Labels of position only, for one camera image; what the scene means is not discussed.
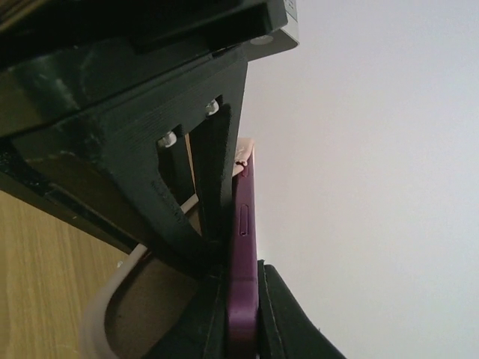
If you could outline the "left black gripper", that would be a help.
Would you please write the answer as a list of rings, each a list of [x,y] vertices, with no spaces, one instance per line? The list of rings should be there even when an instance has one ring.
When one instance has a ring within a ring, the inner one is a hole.
[[[108,135],[144,133],[206,239],[190,132],[219,96],[241,114],[243,44],[286,24],[282,1],[3,1],[2,191],[100,239],[154,239],[108,172]]]

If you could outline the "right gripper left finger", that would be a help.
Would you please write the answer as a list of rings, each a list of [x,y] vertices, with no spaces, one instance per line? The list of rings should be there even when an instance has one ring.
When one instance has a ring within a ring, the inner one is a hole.
[[[173,327],[146,358],[219,359],[225,357],[225,268],[214,267]]]

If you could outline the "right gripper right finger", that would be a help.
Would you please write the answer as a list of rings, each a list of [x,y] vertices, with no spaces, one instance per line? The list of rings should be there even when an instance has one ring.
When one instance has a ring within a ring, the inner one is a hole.
[[[274,266],[257,263],[260,358],[344,359],[295,299]]]

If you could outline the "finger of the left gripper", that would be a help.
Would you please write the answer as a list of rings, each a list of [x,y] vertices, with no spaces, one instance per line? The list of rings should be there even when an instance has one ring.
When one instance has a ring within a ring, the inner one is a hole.
[[[210,249],[193,229],[160,172],[152,135],[119,131],[108,135],[108,172],[122,195],[153,229],[145,241],[171,266],[193,277],[210,267]]]
[[[240,113],[221,96],[206,105],[206,117],[190,132],[202,234],[211,243],[228,240],[232,222],[232,176]]]

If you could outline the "purple black phone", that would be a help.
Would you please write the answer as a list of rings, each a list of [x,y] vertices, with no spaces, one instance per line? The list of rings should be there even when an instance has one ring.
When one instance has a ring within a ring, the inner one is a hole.
[[[234,221],[226,310],[227,358],[256,358],[259,285],[254,200],[254,155],[235,176]]]

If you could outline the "pink phone case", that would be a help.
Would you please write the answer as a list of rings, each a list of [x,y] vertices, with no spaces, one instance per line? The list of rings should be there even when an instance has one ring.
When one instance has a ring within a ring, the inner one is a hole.
[[[141,358],[179,319],[197,287],[137,245],[85,311],[81,358]]]

